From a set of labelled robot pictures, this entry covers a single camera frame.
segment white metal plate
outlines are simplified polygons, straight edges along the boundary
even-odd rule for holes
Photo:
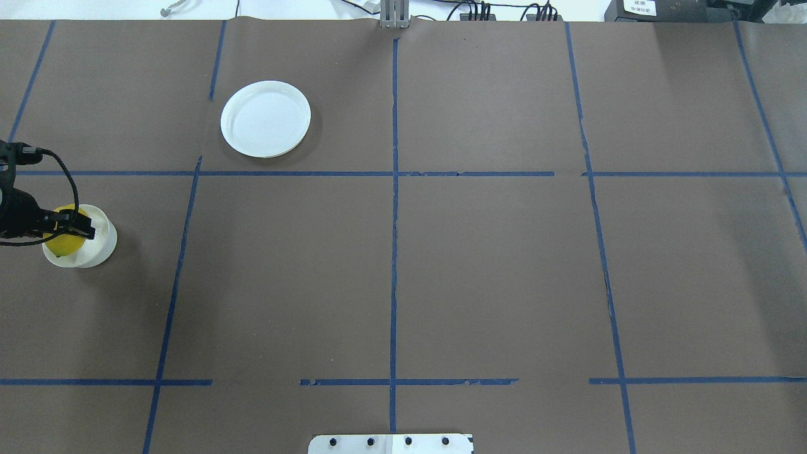
[[[318,435],[308,454],[473,454],[473,440],[467,434]]]

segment white background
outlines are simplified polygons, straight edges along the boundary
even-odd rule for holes
[[[0,19],[230,19],[236,12],[236,0],[187,0],[169,18],[163,19],[160,10],[175,1],[0,0]],[[492,2],[529,5],[532,1]],[[445,20],[453,6],[432,0],[410,0],[409,12]],[[566,21],[602,21],[608,0],[553,0],[552,6]],[[467,12],[467,9],[467,6],[461,6],[458,11]],[[503,6],[494,6],[491,10],[497,20],[518,20],[523,11],[523,8]],[[241,0],[239,15],[260,19],[355,19],[368,14],[339,0]],[[459,19],[458,13],[452,17],[452,20],[456,19]]]

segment white bowl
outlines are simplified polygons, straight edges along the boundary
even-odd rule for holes
[[[221,134],[236,151],[253,158],[288,153],[305,137],[311,106],[300,90],[280,81],[255,82],[238,90],[221,111]]]
[[[85,240],[82,247],[69,255],[57,257],[48,249],[47,244],[42,244],[42,251],[50,263],[62,268],[90,268],[99,265],[112,255],[115,245],[118,244],[118,231],[100,208],[92,205],[78,205],[92,220],[95,227],[95,238]]]

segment yellow object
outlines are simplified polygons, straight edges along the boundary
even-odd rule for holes
[[[65,205],[64,207],[59,207],[53,211],[61,212],[62,210],[72,210],[73,204]],[[83,209],[79,208],[78,212],[87,216],[87,212]],[[42,235],[42,238],[50,237],[50,233],[45,233]],[[74,237],[73,235],[59,235],[56,238],[53,238],[51,241],[46,242],[45,245],[53,252],[53,255],[57,257],[64,257],[65,255],[70,255],[73,252],[79,250],[82,246],[84,246],[84,238],[81,237]]]

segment white bracket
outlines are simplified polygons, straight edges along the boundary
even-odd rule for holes
[[[308,454],[474,454],[466,434],[318,435]]]
[[[381,28],[409,28],[409,0],[381,0]]]

